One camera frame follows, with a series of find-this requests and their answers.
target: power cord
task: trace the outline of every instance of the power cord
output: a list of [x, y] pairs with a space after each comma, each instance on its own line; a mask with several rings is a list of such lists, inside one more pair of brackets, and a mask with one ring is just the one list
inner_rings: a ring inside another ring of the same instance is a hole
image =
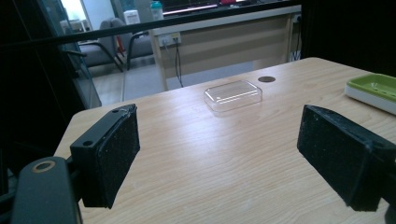
[[183, 81], [181, 80], [181, 63], [180, 63], [180, 51], [178, 50], [178, 39], [177, 37], [174, 38], [176, 43], [176, 58], [175, 58], [175, 69], [176, 69], [176, 76], [178, 78], [178, 82], [180, 83], [181, 88], [183, 88]]
[[296, 46], [296, 50], [293, 52], [293, 60], [297, 61], [300, 59], [301, 57], [301, 51], [297, 53], [297, 50], [300, 46], [300, 39], [301, 39], [301, 16], [299, 16], [297, 18], [297, 22], [298, 22], [298, 37], [297, 37], [297, 46]]
[[[177, 37], [174, 38], [174, 41], [175, 41], [175, 43], [176, 43], [176, 57], [175, 57], [176, 76], [177, 76], [178, 82], [180, 83], [181, 88], [183, 88], [183, 87], [184, 87], [184, 86], [183, 86], [183, 81], [181, 80], [180, 52], [179, 52], [179, 50], [178, 50], [178, 42], [177, 42], [178, 39], [177, 39]], [[166, 40], [163, 40], [163, 45], [165, 46], [166, 53], [167, 53], [167, 55], [168, 55], [169, 60], [170, 60], [170, 61], [173, 61], [173, 58], [172, 58], [171, 53], [169, 52], [168, 43], [167, 43]]]

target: light wood tabletop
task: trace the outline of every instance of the light wood tabletop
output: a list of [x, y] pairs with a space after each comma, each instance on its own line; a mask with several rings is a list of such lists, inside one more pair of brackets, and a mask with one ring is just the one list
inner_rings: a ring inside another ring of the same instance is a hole
[[[297, 148], [304, 105], [333, 110], [396, 143], [396, 117], [344, 94], [369, 72], [318, 58], [265, 68], [76, 114], [55, 156], [113, 108], [136, 104], [141, 149], [112, 209], [84, 223], [385, 223], [388, 203], [355, 212]], [[260, 82], [259, 77], [274, 77]], [[207, 88], [248, 80], [262, 102], [214, 113]]]

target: office chair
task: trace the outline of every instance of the office chair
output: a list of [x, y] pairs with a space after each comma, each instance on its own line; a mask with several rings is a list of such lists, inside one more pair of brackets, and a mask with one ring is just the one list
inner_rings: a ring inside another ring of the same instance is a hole
[[[121, 27], [126, 25], [124, 21], [119, 18], [113, 18], [111, 20], [112, 27]], [[127, 50], [127, 68], [130, 68], [130, 61], [134, 58], [149, 56], [153, 54], [151, 39], [149, 32], [139, 32], [136, 34], [127, 33], [120, 35], [122, 45]]]
[[[111, 28], [111, 19], [102, 21], [100, 29]], [[87, 67], [94, 67], [97, 65], [114, 63], [121, 72], [123, 72], [120, 65], [116, 62], [114, 58], [117, 58], [121, 64], [123, 64], [120, 59], [116, 47], [116, 39], [114, 36], [100, 37], [97, 41], [87, 42], [79, 44], [80, 51], [85, 54], [84, 57], [85, 64]]]

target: green plastic tray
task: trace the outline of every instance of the green plastic tray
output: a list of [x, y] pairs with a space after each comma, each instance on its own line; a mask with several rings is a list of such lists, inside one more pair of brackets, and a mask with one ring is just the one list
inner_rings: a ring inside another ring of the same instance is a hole
[[368, 74], [348, 81], [346, 95], [396, 114], [396, 77]]

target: plastic lid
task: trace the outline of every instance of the plastic lid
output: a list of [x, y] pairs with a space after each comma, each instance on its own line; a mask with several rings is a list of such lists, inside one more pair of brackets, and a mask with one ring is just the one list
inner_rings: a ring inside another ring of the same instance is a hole
[[209, 88], [204, 92], [205, 102], [217, 112], [232, 110], [262, 101], [262, 89], [246, 80]]
[[159, 1], [153, 1], [151, 2], [151, 8], [162, 8], [163, 5], [161, 5], [161, 2]]

